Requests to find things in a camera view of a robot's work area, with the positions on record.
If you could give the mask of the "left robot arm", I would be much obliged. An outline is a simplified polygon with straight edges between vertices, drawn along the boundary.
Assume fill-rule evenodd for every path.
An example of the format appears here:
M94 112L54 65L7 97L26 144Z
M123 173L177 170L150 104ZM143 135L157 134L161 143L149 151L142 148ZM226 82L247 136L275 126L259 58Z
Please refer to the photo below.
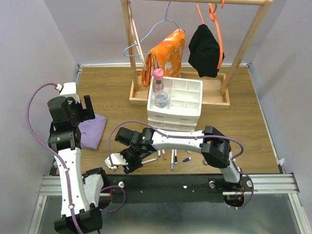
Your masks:
M61 218L54 222L59 234L88 234L102 229L98 201L108 180L102 168L81 172L78 125L95 118L89 95L84 96L84 102L85 107L73 97L59 96L47 103L52 117L48 146L55 153L62 192Z

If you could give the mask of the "clear paperclip jar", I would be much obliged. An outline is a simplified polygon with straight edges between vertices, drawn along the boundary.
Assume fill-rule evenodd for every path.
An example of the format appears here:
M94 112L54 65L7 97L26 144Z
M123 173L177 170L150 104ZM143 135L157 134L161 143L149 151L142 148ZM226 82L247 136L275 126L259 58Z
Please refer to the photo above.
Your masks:
M155 106L158 108L165 108L167 106L168 94L164 91L158 91L155 93Z

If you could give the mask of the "pink lid pen tube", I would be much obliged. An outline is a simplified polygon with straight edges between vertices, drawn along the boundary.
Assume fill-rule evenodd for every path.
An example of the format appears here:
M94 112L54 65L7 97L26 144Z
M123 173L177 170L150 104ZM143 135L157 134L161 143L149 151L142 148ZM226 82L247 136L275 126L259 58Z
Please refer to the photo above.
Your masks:
M164 72L161 68L154 70L154 73L153 73L153 78L154 78L153 91L155 93L163 91L163 77L164 77Z

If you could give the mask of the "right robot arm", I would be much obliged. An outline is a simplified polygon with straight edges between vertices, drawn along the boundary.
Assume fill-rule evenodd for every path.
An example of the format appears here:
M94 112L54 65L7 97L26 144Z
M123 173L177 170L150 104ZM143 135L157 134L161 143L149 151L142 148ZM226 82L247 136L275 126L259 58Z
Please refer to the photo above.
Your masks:
M195 132L171 132L153 127L138 132L121 127L115 141L125 145L126 149L110 154L107 163L112 168L123 166L127 174L143 166L142 159L148 152L184 150L201 154L209 166L218 168L226 189L235 191L242 185L242 172L234 161L236 157L231 142L242 144L224 136L213 126Z

